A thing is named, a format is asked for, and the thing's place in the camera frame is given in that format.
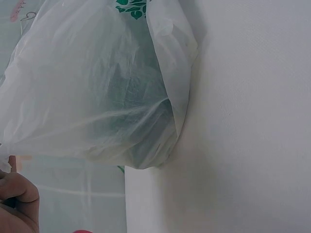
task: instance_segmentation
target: green leaf print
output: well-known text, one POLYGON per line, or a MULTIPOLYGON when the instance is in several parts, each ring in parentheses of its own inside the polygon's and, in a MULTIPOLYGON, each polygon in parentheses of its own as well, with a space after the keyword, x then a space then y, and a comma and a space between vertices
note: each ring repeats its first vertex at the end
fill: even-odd
POLYGON ((123 8, 121 8, 121 7, 119 7, 119 6, 116 6, 116 8, 119 10, 120 13, 126 11, 126 9, 123 9, 123 8))
POLYGON ((117 3, 120 5, 127 5, 128 4, 128 0, 117 0, 117 3))
POLYGON ((142 17, 142 12, 141 11, 132 11, 131 16, 135 19, 139 19, 140 17, 142 17))
POLYGON ((146 3, 144 3, 144 2, 138 2, 138 3, 133 3, 133 4, 131 4, 132 6, 145 6, 146 5, 146 3))
POLYGON ((119 13, 131 12, 131 16, 134 19, 139 19, 143 15, 146 17, 147 0, 116 0, 117 10, 119 13))
POLYGON ((130 9, 127 9, 126 12, 132 12, 132 11, 139 11, 140 7, 132 7, 130 9))

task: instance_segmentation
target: finger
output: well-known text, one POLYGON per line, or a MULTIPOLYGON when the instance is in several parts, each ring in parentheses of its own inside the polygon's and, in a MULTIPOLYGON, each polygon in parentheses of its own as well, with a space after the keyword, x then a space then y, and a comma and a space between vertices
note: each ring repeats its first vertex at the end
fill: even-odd
POLYGON ((11 172, 16 172, 16 157, 11 155, 9 157, 9 164, 11 165, 11 172))
POLYGON ((1 233, 31 233, 31 229, 15 215, 12 215, 0 206, 0 232, 1 233))
POLYGON ((39 192, 29 180, 12 172, 0 180, 0 199, 16 198, 15 208, 20 213, 38 223, 39 192))

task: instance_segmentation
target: white surface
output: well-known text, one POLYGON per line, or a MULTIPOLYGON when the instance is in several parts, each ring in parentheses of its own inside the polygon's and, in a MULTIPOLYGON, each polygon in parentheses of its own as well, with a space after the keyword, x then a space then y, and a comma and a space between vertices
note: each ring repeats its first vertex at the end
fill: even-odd
POLYGON ((181 1, 189 113, 170 162, 126 170, 128 233, 310 232, 311 2, 181 1))

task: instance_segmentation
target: translucent plastic bag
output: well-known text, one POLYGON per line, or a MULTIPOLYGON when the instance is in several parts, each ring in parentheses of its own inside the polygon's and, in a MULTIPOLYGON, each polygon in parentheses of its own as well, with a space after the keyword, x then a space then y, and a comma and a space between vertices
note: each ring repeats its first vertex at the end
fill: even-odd
POLYGON ((57 157, 17 161, 40 193, 40 232, 126 233, 124 173, 118 167, 57 157))
POLYGON ((163 163, 196 49, 177 0, 45 1, 0 88, 0 154, 163 163))
POLYGON ((0 0, 0 85, 12 52, 31 27, 43 0, 0 0))

